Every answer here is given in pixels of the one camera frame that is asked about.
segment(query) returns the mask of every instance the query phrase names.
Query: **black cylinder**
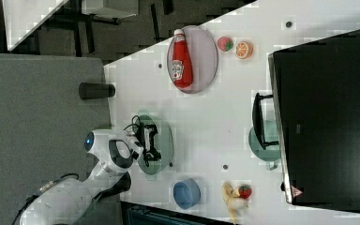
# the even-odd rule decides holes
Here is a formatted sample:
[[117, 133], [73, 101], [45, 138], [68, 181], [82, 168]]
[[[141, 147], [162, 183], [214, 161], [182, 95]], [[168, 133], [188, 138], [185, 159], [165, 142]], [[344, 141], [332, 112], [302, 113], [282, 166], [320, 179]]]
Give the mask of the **black cylinder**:
[[110, 98], [115, 95], [115, 87], [106, 83], [81, 82], [79, 92], [82, 100]]

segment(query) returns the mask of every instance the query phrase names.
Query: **red fruit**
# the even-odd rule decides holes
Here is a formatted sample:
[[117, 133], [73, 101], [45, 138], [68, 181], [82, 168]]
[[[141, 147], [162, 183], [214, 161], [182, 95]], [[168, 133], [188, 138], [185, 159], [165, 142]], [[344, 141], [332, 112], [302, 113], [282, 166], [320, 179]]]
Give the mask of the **red fruit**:
[[233, 47], [233, 41], [229, 37], [221, 37], [218, 39], [217, 45], [219, 49], [227, 52]]
[[247, 199], [252, 194], [252, 189], [247, 186], [242, 186], [239, 188], [239, 194], [241, 195], [241, 198]]

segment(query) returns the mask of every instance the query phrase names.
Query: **table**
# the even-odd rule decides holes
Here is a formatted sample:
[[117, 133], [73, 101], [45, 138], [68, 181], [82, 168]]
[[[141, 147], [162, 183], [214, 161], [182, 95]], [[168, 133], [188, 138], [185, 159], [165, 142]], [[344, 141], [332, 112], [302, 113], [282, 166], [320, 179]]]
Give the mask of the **table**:
[[12, 51], [68, 0], [2, 0], [7, 50]]
[[[287, 21], [293, 27], [286, 28]], [[165, 63], [170, 39], [105, 66], [107, 81], [116, 83], [116, 97], [109, 102], [112, 122], [124, 128], [138, 110], [146, 109], [169, 122], [176, 148], [173, 167], [159, 173], [157, 181], [146, 179], [133, 165], [132, 187], [121, 200], [229, 221], [220, 189], [224, 181], [233, 181], [253, 189], [249, 208], [239, 215], [241, 224], [360, 224], [360, 215], [287, 204], [279, 188], [281, 170], [267, 171], [248, 146], [254, 96], [271, 92], [268, 54], [359, 29], [360, 1], [259, 0], [201, 28], [215, 40], [247, 39], [255, 53], [243, 61], [234, 49], [221, 52], [217, 76], [200, 94], [184, 94], [170, 81]], [[275, 118], [272, 101], [263, 109], [265, 118]], [[182, 210], [172, 197], [173, 185], [189, 177], [199, 183], [202, 199]]]

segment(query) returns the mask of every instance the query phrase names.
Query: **red ketchup bottle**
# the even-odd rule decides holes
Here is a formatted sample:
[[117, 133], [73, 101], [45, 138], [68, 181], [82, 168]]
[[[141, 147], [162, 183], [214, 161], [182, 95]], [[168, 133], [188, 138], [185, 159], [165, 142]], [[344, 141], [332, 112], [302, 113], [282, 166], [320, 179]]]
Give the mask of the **red ketchup bottle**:
[[181, 29], [174, 31], [174, 47], [172, 59], [173, 82], [179, 88], [192, 84], [192, 66], [189, 58], [186, 37]]

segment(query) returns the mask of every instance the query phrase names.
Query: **blue bowl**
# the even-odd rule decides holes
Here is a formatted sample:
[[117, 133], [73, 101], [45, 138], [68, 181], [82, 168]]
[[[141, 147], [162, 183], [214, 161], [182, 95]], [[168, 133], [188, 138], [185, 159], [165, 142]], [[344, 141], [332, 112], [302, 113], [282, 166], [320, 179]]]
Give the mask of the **blue bowl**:
[[188, 179], [174, 185], [173, 197], [180, 208], [189, 209], [200, 201], [201, 191], [193, 179]]

